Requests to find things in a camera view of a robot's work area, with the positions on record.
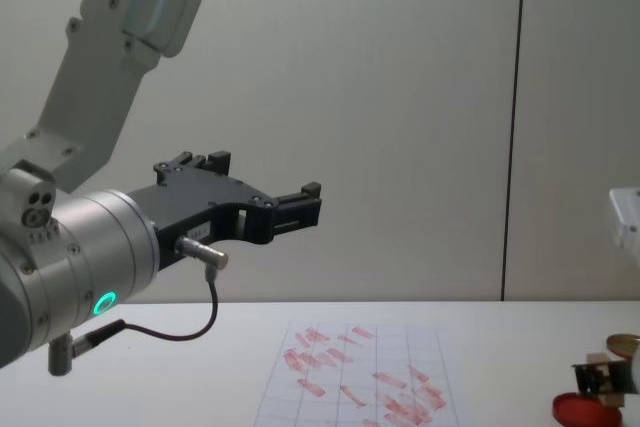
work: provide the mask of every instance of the screw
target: screw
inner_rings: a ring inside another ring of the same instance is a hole
[[[109,8],[111,10],[115,10],[118,8],[119,3],[120,3],[120,0],[109,0]]]
[[[42,215],[42,211],[29,209],[22,216],[22,225],[29,227],[30,229],[40,227],[43,223],[44,217]]]
[[[20,264],[20,270],[27,275],[33,274],[33,266],[27,262]]]

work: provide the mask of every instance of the grid paper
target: grid paper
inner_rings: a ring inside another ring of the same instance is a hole
[[[460,427],[438,331],[292,322],[255,427]]]

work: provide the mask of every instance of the red marks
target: red marks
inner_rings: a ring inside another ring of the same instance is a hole
[[[447,406],[447,402],[442,398],[442,391],[430,385],[422,384],[415,394],[433,410],[440,410]]]
[[[351,392],[351,389],[346,385],[341,385],[340,390],[344,395],[349,397],[353,401],[353,403],[358,406],[358,408],[364,407],[365,405],[367,405],[364,402],[362,402],[359,398],[357,398],[355,395],[353,395],[353,392]]]
[[[331,357],[329,357],[324,352],[320,352],[316,355],[316,358],[320,361],[321,364],[328,365],[329,367],[337,367],[336,364]]]
[[[427,382],[429,380],[429,376],[427,374],[423,374],[413,365],[409,366],[409,372],[411,372],[411,377],[418,379],[420,382]]]
[[[313,357],[312,355],[307,354],[306,352],[300,354],[299,357],[302,360],[304,360],[307,364],[309,364],[311,367],[322,367],[322,364],[320,362],[318,362],[315,359],[315,357]]]
[[[334,349],[333,347],[327,349],[327,352],[329,353],[329,355],[338,360],[341,360],[342,362],[353,362],[353,359],[351,357],[344,355],[344,352],[340,352],[338,349]]]
[[[362,327],[354,327],[353,329],[351,329],[351,332],[353,332],[354,334],[358,334],[365,339],[373,339],[375,337],[375,335],[373,335],[371,332],[367,332]]]
[[[398,414],[400,417],[404,417],[410,422],[416,421],[416,416],[406,407],[403,407],[400,402],[386,394],[378,394],[378,400],[380,400],[384,406],[394,414]]]
[[[305,330],[305,333],[306,333],[305,338],[309,342],[326,342],[327,340],[329,340],[329,337],[318,332],[315,329],[312,329],[311,327]]]
[[[380,382],[384,382],[392,387],[397,387],[399,389],[404,389],[407,386],[406,382],[403,382],[400,379],[396,379],[395,377],[391,377],[388,374],[383,374],[380,372],[376,372],[373,374],[373,378],[379,380]]]
[[[418,422],[416,425],[427,424],[433,421],[429,411],[414,397],[407,394],[400,394],[398,395],[398,400],[405,409],[409,410],[415,416]]]
[[[424,390],[429,392],[429,395],[432,395],[434,397],[440,397],[442,395],[442,391],[440,389],[436,389],[429,384],[424,384],[422,387],[424,387]]]
[[[311,344],[307,342],[304,337],[302,337],[302,334],[300,332],[296,334],[296,340],[300,342],[300,345],[302,345],[305,349],[308,349],[311,347]]]
[[[307,379],[300,379],[298,380],[298,383],[316,397],[322,397],[326,393],[322,387],[309,382]]]
[[[360,344],[359,342],[356,342],[353,339],[350,339],[346,335],[339,335],[338,340],[342,340],[345,344],[353,344],[353,345],[359,345],[360,347],[364,347],[362,344]]]
[[[391,412],[384,418],[398,427],[406,425],[423,425],[433,421],[429,411],[419,402],[407,394],[400,394],[401,402],[389,395],[378,394],[378,400]]]
[[[409,422],[398,415],[392,414],[391,412],[384,414],[384,418],[397,427],[412,427]]]
[[[300,357],[298,356],[298,354],[296,354],[296,352],[293,349],[288,349],[284,353],[283,357],[284,357],[284,361],[289,366],[289,369],[295,370],[297,372],[300,372],[301,374],[304,374],[304,365],[300,361]]]

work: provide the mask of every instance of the white wall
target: white wall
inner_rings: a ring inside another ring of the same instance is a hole
[[[0,0],[0,147],[37,119],[80,0]],[[225,300],[497,299],[518,0],[204,0],[81,190],[154,181],[189,149],[280,195],[318,180],[321,225],[219,244]],[[140,300],[206,299],[202,269]]]
[[[524,0],[506,297],[634,298],[607,192],[640,185],[640,0]]]

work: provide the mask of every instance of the white table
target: white table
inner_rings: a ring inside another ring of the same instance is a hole
[[[207,319],[205,304],[120,306],[116,318],[175,333]],[[169,343],[125,332],[47,373],[46,348],[0,370],[0,425],[251,426],[289,320],[411,323],[452,344],[463,409],[480,427],[556,426],[551,400],[575,391],[572,363],[604,351],[609,334],[640,332],[640,302],[401,302],[223,304],[204,338]],[[640,398],[625,423],[640,426]]]

